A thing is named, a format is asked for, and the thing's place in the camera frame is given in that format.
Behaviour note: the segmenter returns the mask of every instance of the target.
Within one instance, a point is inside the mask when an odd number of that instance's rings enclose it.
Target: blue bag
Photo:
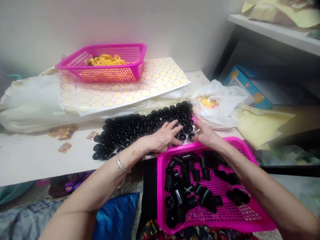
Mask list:
[[[110,199],[97,213],[93,240],[130,239],[140,193]]]

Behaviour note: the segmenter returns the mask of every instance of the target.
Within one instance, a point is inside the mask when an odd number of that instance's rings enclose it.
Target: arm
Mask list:
[[[277,225],[284,239],[319,239],[320,221],[269,174],[249,161],[204,123],[195,123],[194,141],[222,155],[241,183]]]
[[[170,144],[181,145],[174,138],[182,126],[164,123],[153,135],[138,139],[129,148],[119,153],[121,165],[129,170],[148,152],[165,152]],[[125,176],[116,157],[98,168],[60,206],[43,230],[40,239],[91,239],[97,211],[109,200]]]

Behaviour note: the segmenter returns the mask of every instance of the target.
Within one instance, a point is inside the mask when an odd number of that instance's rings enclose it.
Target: person's left hand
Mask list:
[[[183,129],[183,126],[174,127],[178,120],[171,123],[165,122],[154,134],[139,139],[141,146],[146,152],[165,152],[171,144],[182,145],[182,142],[174,136]]]

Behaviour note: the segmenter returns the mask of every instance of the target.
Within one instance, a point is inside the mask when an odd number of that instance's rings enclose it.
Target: pink plastic basket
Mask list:
[[[143,68],[147,45],[143,43],[91,45],[81,48],[63,59],[57,68],[68,70],[86,82],[132,82],[138,81]],[[131,64],[113,66],[86,66],[91,56],[118,54]]]
[[[248,146],[237,137],[225,138],[232,146],[237,148],[244,156],[250,161],[257,164]],[[259,206],[259,204],[251,197],[246,191],[244,186],[237,185],[231,186],[230,184],[217,178],[213,171],[210,171],[211,181],[202,180],[200,184],[210,189],[213,195],[220,195],[222,197],[223,206],[217,207],[217,214],[209,212],[206,208],[200,206],[191,209],[186,214],[186,221],[182,224],[178,224],[174,229],[170,229],[166,225],[167,209],[164,206],[165,198],[169,195],[164,190],[166,168],[169,161],[174,155],[181,155],[185,152],[193,151],[202,157],[201,152],[208,150],[208,148],[201,143],[191,143],[183,146],[169,148],[167,152],[162,153],[158,157],[158,168],[157,168],[157,214],[159,226],[168,234],[175,234],[183,228],[196,226],[196,225],[207,225],[209,227],[234,229],[240,232],[259,232],[269,231],[276,229],[276,225],[269,218],[266,212]],[[200,170],[200,164],[195,163],[195,169]],[[181,175],[180,166],[175,166],[174,170],[178,170]],[[226,173],[233,172],[232,168],[219,166],[219,170],[224,170]],[[193,181],[192,174],[190,174],[191,184],[196,184]],[[249,204],[242,204],[240,207],[235,206],[227,197],[226,192],[238,187],[242,191],[246,192],[250,196]]]

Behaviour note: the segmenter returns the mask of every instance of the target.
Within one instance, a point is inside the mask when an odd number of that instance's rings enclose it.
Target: silver bracelet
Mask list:
[[[118,163],[119,167],[121,168],[121,170],[124,171],[124,172],[126,172],[126,173],[131,173],[131,170],[128,171],[127,169],[125,169],[125,168],[121,165],[120,159],[119,159],[119,153],[117,153],[116,156],[117,156],[117,163]]]

